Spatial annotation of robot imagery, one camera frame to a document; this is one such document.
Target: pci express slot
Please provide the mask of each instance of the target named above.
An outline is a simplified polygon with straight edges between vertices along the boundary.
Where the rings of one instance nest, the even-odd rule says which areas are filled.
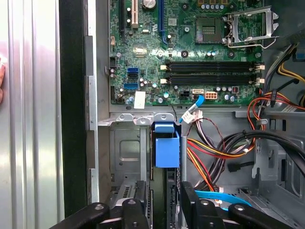
[[[166,62],[170,72],[240,72],[255,70],[253,62]]]
[[[120,33],[124,34],[125,31],[125,0],[119,0],[119,30]]]
[[[172,74],[167,73],[166,79],[169,83],[174,85],[181,84],[249,84],[250,81],[254,81],[256,74],[247,75],[206,75],[206,74]]]
[[[158,28],[159,32],[164,31],[164,0],[158,1]]]

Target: red wire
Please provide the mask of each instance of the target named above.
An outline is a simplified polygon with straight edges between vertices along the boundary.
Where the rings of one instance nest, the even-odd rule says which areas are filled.
[[[205,170],[205,172],[207,173],[209,179],[212,180],[211,177],[210,177],[210,174],[209,174],[208,169],[207,169],[207,168],[205,167],[205,165],[202,163],[202,161],[200,160],[200,158],[198,157],[198,155],[197,155],[192,149],[189,148],[189,150],[190,150],[191,153],[197,158],[197,160],[199,161],[199,163],[201,164],[201,166],[204,168],[204,170]]]
[[[194,147],[195,149],[199,150],[200,152],[203,152],[203,153],[208,154],[210,156],[214,156],[214,157],[221,158],[221,159],[232,159],[232,157],[230,157],[230,156],[219,156],[219,155],[211,154],[210,152],[205,151],[204,149],[199,148],[198,146],[193,144],[191,141],[187,141],[187,143],[189,145],[191,145],[192,147]]]

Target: black clamp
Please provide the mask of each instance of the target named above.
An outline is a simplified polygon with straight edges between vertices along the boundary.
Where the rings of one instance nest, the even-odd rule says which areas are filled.
[[[277,96],[277,89],[273,89],[271,94],[271,102],[270,102],[271,108],[275,106],[276,96]]]

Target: sticker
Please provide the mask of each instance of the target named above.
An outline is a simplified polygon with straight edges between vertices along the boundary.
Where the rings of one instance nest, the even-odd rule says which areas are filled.
[[[168,25],[169,26],[176,26],[177,25],[177,19],[176,18],[169,18],[168,19]]]
[[[294,112],[294,111],[296,111],[297,110],[297,108],[296,107],[293,107],[293,106],[291,106],[291,105],[288,105],[287,107],[285,107],[281,112]]]
[[[187,124],[195,119],[195,116],[192,115],[189,111],[186,111],[181,117]]]
[[[146,92],[135,92],[134,109],[144,109],[145,98],[146,98]]]

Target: white connector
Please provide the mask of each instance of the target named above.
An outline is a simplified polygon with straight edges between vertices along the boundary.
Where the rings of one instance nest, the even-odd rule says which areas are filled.
[[[196,110],[193,112],[193,115],[195,116],[195,120],[200,120],[200,122],[203,121],[203,112],[201,110]]]

